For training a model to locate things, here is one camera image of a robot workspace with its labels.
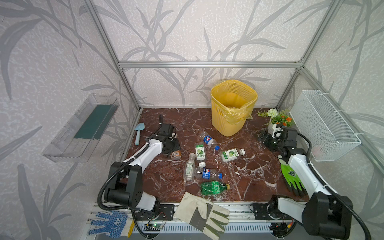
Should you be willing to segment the green label slim bottle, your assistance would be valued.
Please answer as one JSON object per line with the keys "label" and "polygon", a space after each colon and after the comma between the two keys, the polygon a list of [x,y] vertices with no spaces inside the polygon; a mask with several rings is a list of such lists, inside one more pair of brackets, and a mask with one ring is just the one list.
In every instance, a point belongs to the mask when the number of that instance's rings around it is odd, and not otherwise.
{"label": "green label slim bottle", "polygon": [[189,183],[194,179],[196,154],[190,153],[184,169],[184,182]]}

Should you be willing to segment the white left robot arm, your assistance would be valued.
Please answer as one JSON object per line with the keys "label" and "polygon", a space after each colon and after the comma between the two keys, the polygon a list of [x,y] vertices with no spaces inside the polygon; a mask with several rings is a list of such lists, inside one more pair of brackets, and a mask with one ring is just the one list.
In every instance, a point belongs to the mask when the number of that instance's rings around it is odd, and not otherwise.
{"label": "white left robot arm", "polygon": [[130,209],[157,215],[160,202],[144,192],[143,173],[158,155],[169,155],[180,149],[174,125],[160,123],[135,154],[111,165],[108,179],[97,196],[99,208],[105,211]]}

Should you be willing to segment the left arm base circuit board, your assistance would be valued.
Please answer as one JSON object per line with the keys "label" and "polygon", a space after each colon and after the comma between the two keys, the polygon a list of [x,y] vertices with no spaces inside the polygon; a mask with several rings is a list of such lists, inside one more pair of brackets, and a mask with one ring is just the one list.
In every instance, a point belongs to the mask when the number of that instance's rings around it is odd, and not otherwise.
{"label": "left arm base circuit board", "polygon": [[144,224],[144,232],[160,232],[166,225],[166,222],[155,222]]}

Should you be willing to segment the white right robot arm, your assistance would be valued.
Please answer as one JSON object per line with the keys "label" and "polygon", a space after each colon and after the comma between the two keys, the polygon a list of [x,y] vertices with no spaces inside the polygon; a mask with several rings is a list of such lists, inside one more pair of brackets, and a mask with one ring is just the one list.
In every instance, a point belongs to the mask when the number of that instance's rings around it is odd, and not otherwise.
{"label": "white right robot arm", "polygon": [[372,239],[367,225],[354,211],[352,201],[334,191],[314,167],[310,160],[313,144],[306,136],[278,124],[273,133],[261,131],[258,140],[271,152],[280,154],[280,159],[299,177],[309,197],[303,204],[285,196],[272,196],[267,208],[271,218],[289,216],[311,236],[339,240],[349,239],[355,219],[365,239]]}

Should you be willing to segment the square lime label bottle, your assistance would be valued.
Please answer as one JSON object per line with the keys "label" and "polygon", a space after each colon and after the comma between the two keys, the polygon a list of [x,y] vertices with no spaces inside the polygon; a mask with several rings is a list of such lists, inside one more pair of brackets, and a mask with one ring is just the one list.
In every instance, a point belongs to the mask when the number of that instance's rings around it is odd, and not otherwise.
{"label": "square lime label bottle", "polygon": [[207,159],[206,152],[205,152],[205,146],[203,143],[196,143],[195,144],[195,153],[196,153],[197,161],[203,162]]}

